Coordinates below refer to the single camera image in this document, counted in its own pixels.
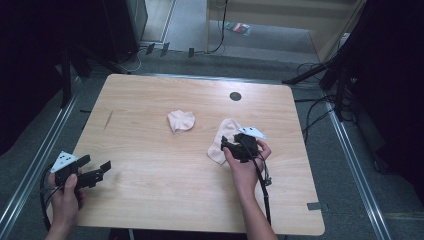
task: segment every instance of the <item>wire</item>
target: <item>wire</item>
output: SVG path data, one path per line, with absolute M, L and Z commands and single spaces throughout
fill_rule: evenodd
M 226 16 L 227 16 L 228 0 L 225 0 L 225 5 L 223 7 L 224 7 L 224 17 L 222 19 L 221 42 L 219 43 L 217 48 L 215 48 L 212 51 L 206 52 L 205 54 L 215 53 L 216 51 L 218 51 L 218 49 L 222 46 L 222 43 L 224 42 L 224 25 L 225 25 L 225 19 L 226 19 Z
M 318 65 L 320 65 L 320 63 L 302 63 L 302 64 L 300 64 L 298 67 L 297 67 L 297 69 L 296 69 L 296 73 L 297 73 L 297 76 L 300 76 L 300 73 L 299 73 L 299 69 L 302 67 L 302 66 L 304 66 L 304 65 L 311 65 L 310 67 L 309 67 L 309 70 L 311 70 L 314 66 L 318 66 Z
M 264 164 L 264 170 L 265 170 L 265 186 L 269 186 L 272 184 L 271 180 L 272 178 L 269 176 L 269 169 L 268 166 L 266 165 L 266 161 L 264 156 L 262 156 L 262 153 L 258 152 L 260 159 L 262 160 L 262 163 Z
M 217 26 L 218 26 L 218 30 L 221 29 L 221 25 L 219 24 L 219 21 L 217 21 Z M 222 39 L 222 46 L 224 47 L 224 50 L 220 53 L 220 55 L 224 54 L 225 50 L 227 50 L 227 48 L 225 47 L 225 44 L 223 42 Z
M 268 191 L 266 190 L 266 182 L 263 179 L 261 170 L 259 169 L 259 166 L 258 166 L 258 164 L 256 163 L 256 160 L 255 160 L 255 158 L 257 158 L 257 156 L 255 156 L 255 157 L 253 156 L 253 154 L 250 152 L 249 148 L 246 146 L 246 144 L 243 142 L 243 140 L 240 139 L 240 143 L 247 150 L 247 153 L 249 153 L 249 156 L 252 159 L 253 164 L 255 165 L 256 175 L 258 175 L 259 183 L 261 185 L 262 192 L 264 194 L 266 218 L 268 220 L 269 225 L 271 225 L 271 211 L 270 211 L 270 208 L 269 208 L 269 195 L 268 195 Z
M 138 67 L 136 68 L 136 69 L 127 69 L 127 68 L 125 68 L 125 67 L 123 67 L 122 65 L 120 65 L 120 64 L 117 64 L 117 66 L 118 67 L 120 67 L 120 68 L 122 68 L 123 70 L 125 70 L 125 71 L 127 71 L 128 73 L 131 73 L 131 72 L 135 72 L 135 71 L 137 71 L 138 69 L 140 69 L 140 67 L 141 67 L 141 59 L 140 59 L 140 56 L 138 56 L 139 54 L 140 54 L 140 52 L 142 52 L 143 50 L 145 50 L 146 48 L 142 48 L 142 49 L 140 49 L 138 52 L 137 52 L 137 54 L 136 54 L 136 56 L 137 56 L 137 59 L 138 59 Z
M 328 103 L 335 103 L 335 97 L 336 97 L 336 95 L 327 95 L 327 96 L 324 96 L 324 97 L 322 97 L 322 98 L 318 98 L 318 99 L 297 99 L 297 100 L 295 100 L 295 102 L 296 103 L 304 103 L 304 102 L 314 102 L 312 105 L 311 105 L 311 107 L 309 108 L 309 110 L 308 110 L 308 113 L 307 113 L 307 115 L 306 115 L 306 127 L 304 128 L 304 129 L 302 129 L 302 134 L 304 134 L 305 136 L 304 136 L 304 142 L 305 142 L 305 144 L 307 143 L 307 141 L 308 141 L 308 136 L 309 136 L 309 129 L 313 126 L 313 125 L 315 125 L 316 123 L 318 123 L 319 121 L 321 121 L 322 119 L 324 119 L 327 115 L 328 115 L 328 113 L 330 113 L 330 112 L 332 112 L 332 111 L 334 111 L 334 108 L 332 108 L 332 109 L 330 109 L 330 110 L 328 110 L 327 112 L 325 112 L 324 114 L 322 114 L 321 116 L 319 116 L 317 119 L 315 119 L 312 123 L 309 123 L 309 121 L 310 121 L 310 115 L 311 115 L 311 112 L 312 112 L 312 109 L 318 104 L 318 103 L 320 103 L 320 102 L 328 102 Z M 350 111 L 350 103 L 349 104 L 345 104 L 345 103 L 342 103 L 343 105 L 342 105 L 342 111 L 346 111 L 346 109 L 348 110 L 348 111 Z M 351 119 L 345 119 L 343 116 L 342 116 L 342 119 L 343 119 L 343 121 L 347 121 L 347 122 L 354 122 L 355 121 L 355 116 L 352 116 L 352 118 Z
M 310 101 L 314 101 L 314 103 L 309 107 L 308 113 L 306 115 L 306 127 L 304 129 L 302 129 L 302 134 L 304 134 L 304 142 L 305 144 L 308 141 L 308 136 L 309 136 L 309 128 L 311 128 L 314 124 L 316 124 L 318 121 L 324 119 L 325 116 L 327 116 L 328 112 L 326 112 L 324 115 L 320 116 L 317 120 L 315 120 L 312 124 L 309 124 L 309 118 L 312 112 L 312 109 L 320 102 L 330 102 L 330 103 L 334 103 L 335 100 L 335 95 L 328 95 L 328 96 L 324 96 L 322 98 L 319 99 L 299 99 L 299 100 L 295 100 L 295 102 L 310 102 Z
M 228 3 L 225 3 L 224 5 L 222 5 L 222 6 L 218 6 L 218 0 L 216 0 L 215 1 L 215 7 L 217 7 L 217 8 L 225 8 L 227 5 L 228 5 Z
M 53 163 L 47 165 L 47 167 L 43 171 L 43 175 L 40 180 L 40 204 L 41 204 L 41 210 L 43 213 L 43 222 L 46 226 L 47 231 L 50 230 L 51 224 L 49 220 L 49 216 L 47 216 L 47 204 L 44 201 L 44 192 L 46 188 L 44 188 L 44 181 L 46 179 L 47 172 L 53 167 Z
M 45 206 L 47 206 L 47 205 L 49 204 L 49 202 L 50 202 L 50 198 L 52 198 L 53 194 L 55 194 L 55 193 L 57 192 L 57 190 L 61 190 L 61 189 L 63 189 L 63 186 L 62 186 L 62 187 L 55 187 L 55 188 L 54 188 L 53 192 L 52 192 L 52 193 L 50 193 L 50 195 L 47 197 L 47 200 L 46 200 L 46 202 L 44 203 L 44 204 L 45 204 Z

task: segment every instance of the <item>cable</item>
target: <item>cable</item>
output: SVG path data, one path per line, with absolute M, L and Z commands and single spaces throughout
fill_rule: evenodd
M 225 8 L 227 5 L 228 5 L 228 3 L 225 3 L 224 5 L 222 5 L 222 6 L 218 6 L 218 0 L 216 0 L 215 1 L 215 7 L 217 7 L 217 8 Z
M 268 166 L 266 165 L 266 161 L 265 161 L 264 156 L 262 156 L 262 154 L 261 154 L 260 152 L 258 152 L 258 154 L 259 154 L 259 156 L 261 156 L 260 158 L 261 158 L 261 160 L 262 160 L 262 163 L 264 164 L 264 171 L 265 171 L 265 186 L 269 186 L 269 185 L 271 185 L 271 184 L 272 184 L 272 182 L 271 182 L 272 178 L 269 176 L 269 169 L 268 169 Z
M 224 25 L 225 25 L 225 18 L 227 16 L 227 6 L 228 6 L 228 0 L 225 0 L 225 5 L 223 6 L 224 7 L 224 17 L 222 19 L 221 42 L 219 43 L 217 48 L 215 48 L 212 51 L 206 52 L 205 54 L 215 53 L 216 51 L 218 51 L 218 49 L 222 46 L 222 43 L 224 42 Z
M 132 73 L 132 72 L 135 72 L 135 71 L 137 71 L 138 69 L 140 69 L 140 67 L 141 67 L 141 59 L 140 59 L 140 56 L 138 56 L 138 54 L 140 54 L 140 52 L 142 52 L 143 50 L 145 50 L 146 48 L 141 48 L 141 49 L 139 49 L 139 51 L 137 52 L 137 54 L 136 54 L 136 56 L 137 56 L 137 59 L 138 59 L 138 67 L 136 68 L 136 69 L 127 69 L 127 68 L 125 68 L 125 67 L 123 67 L 123 66 L 121 66 L 120 64 L 117 64 L 117 66 L 118 67 L 120 67 L 120 68 L 122 68 L 123 70 L 125 70 L 125 71 L 127 71 L 128 73 Z
M 324 96 L 322 98 L 319 99 L 300 99 L 300 100 L 295 100 L 295 102 L 309 102 L 309 101 L 314 101 L 314 103 L 311 105 L 311 107 L 309 107 L 308 113 L 306 115 L 306 127 L 302 130 L 302 133 L 305 134 L 304 136 L 304 142 L 305 144 L 308 141 L 308 136 L 309 136 L 309 128 L 312 127 L 314 124 L 316 124 L 318 121 L 324 119 L 324 117 L 328 114 L 328 112 L 325 113 L 325 115 L 320 116 L 318 119 L 319 120 L 315 120 L 313 122 L 313 124 L 309 125 L 309 118 L 312 112 L 312 109 L 320 102 L 330 102 L 330 103 L 334 103 L 334 98 L 335 95 L 328 95 L 328 96 Z
M 40 204 L 41 204 L 41 210 L 43 213 L 43 222 L 46 226 L 47 231 L 50 230 L 51 224 L 49 220 L 49 216 L 47 216 L 47 204 L 44 201 L 44 191 L 46 190 L 44 188 L 44 181 L 46 179 L 47 172 L 53 167 L 53 163 L 49 164 L 43 171 L 43 175 L 41 176 L 40 180 Z
M 311 65 L 310 67 L 309 67 L 309 70 L 311 70 L 314 66 L 318 66 L 318 65 L 320 65 L 320 63 L 302 63 L 302 64 L 300 64 L 298 67 L 297 67 L 297 69 L 296 69 L 296 73 L 297 73 L 297 76 L 300 76 L 300 74 L 299 74 L 299 69 L 302 67 L 302 66 L 304 66 L 304 65 Z
M 259 179 L 259 183 L 261 185 L 262 188 L 262 192 L 264 194 L 264 203 L 265 203 L 265 212 L 266 212 L 266 219 L 268 220 L 269 225 L 271 225 L 271 211 L 270 211 L 270 207 L 269 207 L 269 195 L 268 195 L 268 191 L 266 190 L 266 182 L 262 177 L 262 173 L 261 170 L 259 169 L 258 164 L 256 163 L 255 158 L 257 158 L 257 156 L 253 156 L 252 153 L 250 152 L 249 148 L 246 146 L 246 144 L 243 142 L 243 140 L 240 139 L 240 143 L 244 146 L 244 148 L 247 150 L 247 152 L 249 153 L 250 158 L 253 161 L 253 164 L 255 165 L 255 169 L 256 169 L 256 175 L 258 175 L 258 179 Z
M 217 21 L 217 26 L 218 26 L 218 30 L 222 29 L 221 25 L 219 24 L 219 21 Z M 224 54 L 225 50 L 227 50 L 227 48 L 225 47 L 225 44 L 223 42 L 223 39 L 222 39 L 222 46 L 224 47 L 224 50 L 220 53 L 220 55 Z
M 52 193 L 50 193 L 50 195 L 47 197 L 46 202 L 44 203 L 44 204 L 45 204 L 45 206 L 47 206 L 47 205 L 49 204 L 50 198 L 52 198 L 53 194 L 55 194 L 55 193 L 57 192 L 57 190 L 61 190 L 61 189 L 63 189 L 63 187 L 55 187 L 55 188 L 53 189 L 53 192 L 52 192 Z

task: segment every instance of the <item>light wood tabletop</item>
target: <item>light wood tabletop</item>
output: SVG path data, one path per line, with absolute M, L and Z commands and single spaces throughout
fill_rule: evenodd
M 233 101 L 229 95 L 242 98 Z M 194 127 L 173 134 L 167 114 L 193 112 Z M 267 163 L 272 227 L 277 234 L 321 235 L 320 210 L 291 89 L 238 81 L 110 75 L 74 155 L 83 167 L 112 169 L 87 202 L 80 226 L 245 232 L 229 165 L 207 156 L 220 123 L 255 126 L 272 149 Z M 259 184 L 256 197 L 264 210 Z

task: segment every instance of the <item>crumpled cloth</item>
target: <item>crumpled cloth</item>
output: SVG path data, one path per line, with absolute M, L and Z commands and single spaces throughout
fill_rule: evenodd
M 191 129 L 194 126 L 196 118 L 192 112 L 177 110 L 168 113 L 168 121 L 172 132 L 176 134 Z
M 212 146 L 208 149 L 208 156 L 210 159 L 214 160 L 219 164 L 225 162 L 224 152 L 221 151 L 221 139 L 222 136 L 228 138 L 229 142 L 234 142 L 234 135 L 238 134 L 238 128 L 240 124 L 232 118 L 224 119 L 219 126 L 219 129 L 216 133 L 215 139 L 213 140 Z

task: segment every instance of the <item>forearm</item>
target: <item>forearm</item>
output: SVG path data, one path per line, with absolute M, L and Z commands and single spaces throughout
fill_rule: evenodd
M 277 239 L 277 236 L 259 207 L 254 193 L 243 193 L 239 191 L 238 195 L 243 212 L 247 239 Z
M 50 230 L 49 233 L 47 234 L 45 240 L 56 240 L 56 239 L 69 239 L 69 237 L 71 236 L 72 233 L 72 227 L 67 227 L 67 226 L 55 226 L 53 225 Z

